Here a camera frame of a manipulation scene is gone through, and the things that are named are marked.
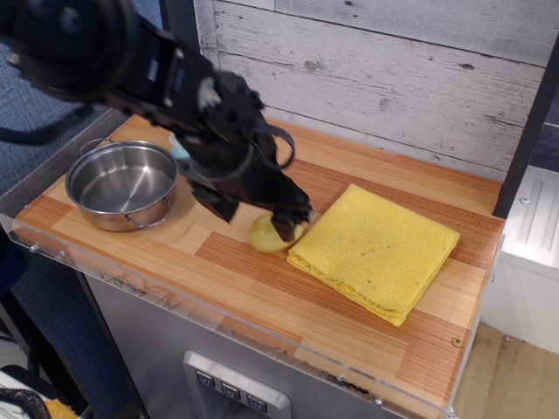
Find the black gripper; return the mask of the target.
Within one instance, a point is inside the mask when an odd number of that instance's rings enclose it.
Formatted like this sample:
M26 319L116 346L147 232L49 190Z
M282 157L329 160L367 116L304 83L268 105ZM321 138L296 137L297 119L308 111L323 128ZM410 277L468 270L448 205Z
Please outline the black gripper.
M201 142L199 133L180 133L178 141L189 153L182 174L191 186L193 196L218 218L229 223L240 203L270 210L272 225L284 242L300 238L304 222L314 216L308 195L283 173L294 159L290 155L277 163L274 138L279 136L295 148L293 137L282 128L257 128L248 142L244 160L233 170L203 166L195 160L195 147L208 154L210 147Z

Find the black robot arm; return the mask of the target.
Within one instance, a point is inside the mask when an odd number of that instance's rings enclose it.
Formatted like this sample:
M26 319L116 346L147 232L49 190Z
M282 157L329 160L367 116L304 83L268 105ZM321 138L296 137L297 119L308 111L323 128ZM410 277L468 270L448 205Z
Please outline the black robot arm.
M228 221L240 203L270 210L291 241L314 216L285 175L263 103L245 80L216 70L129 1L4 1L1 40L31 85L67 102L101 103L171 131L190 155L194 197Z

